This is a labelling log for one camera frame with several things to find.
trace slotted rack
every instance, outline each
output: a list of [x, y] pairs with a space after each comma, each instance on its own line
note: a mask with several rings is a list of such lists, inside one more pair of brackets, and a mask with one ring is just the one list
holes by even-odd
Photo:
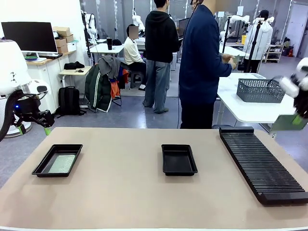
[[254, 135], [253, 128], [224, 128], [219, 134], [261, 204], [308, 203], [308, 192]]

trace black pants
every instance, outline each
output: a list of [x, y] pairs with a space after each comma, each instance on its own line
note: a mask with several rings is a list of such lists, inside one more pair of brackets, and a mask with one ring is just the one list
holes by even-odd
[[[259, 63], [261, 60], [251, 60], [250, 62], [250, 70], [248, 71], [248, 73], [257, 73], [258, 72], [258, 67], [259, 67]], [[248, 67], [248, 59], [244, 59], [244, 72], [247, 73], [247, 67]]]
[[212, 129], [214, 103], [194, 105], [182, 103], [181, 129]]
[[143, 79], [141, 80], [141, 84], [146, 85], [146, 63], [132, 63], [129, 65], [129, 68], [132, 71], [140, 71], [143, 74]]

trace black cap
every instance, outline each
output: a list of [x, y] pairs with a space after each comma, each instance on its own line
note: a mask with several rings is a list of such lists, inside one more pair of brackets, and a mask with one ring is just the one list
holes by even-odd
[[260, 12], [260, 15], [259, 15], [260, 18], [265, 18], [265, 20], [267, 20], [269, 18], [269, 11], [267, 10], [262, 10]]

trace black bag on table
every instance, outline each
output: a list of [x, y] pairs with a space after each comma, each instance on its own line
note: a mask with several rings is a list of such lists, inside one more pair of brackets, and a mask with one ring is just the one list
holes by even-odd
[[82, 116], [86, 111], [80, 109], [79, 106], [79, 90], [75, 87], [66, 87], [59, 89], [59, 108], [56, 114], [60, 115], [58, 118], [65, 115], [79, 115]]

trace paper on wall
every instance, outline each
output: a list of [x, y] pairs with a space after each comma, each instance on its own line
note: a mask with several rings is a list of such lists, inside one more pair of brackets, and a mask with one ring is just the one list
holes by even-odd
[[218, 18], [223, 18], [225, 16], [225, 12], [224, 11], [219, 11], [218, 12]]
[[243, 12], [244, 12], [244, 6], [238, 6], [236, 15], [242, 16]]

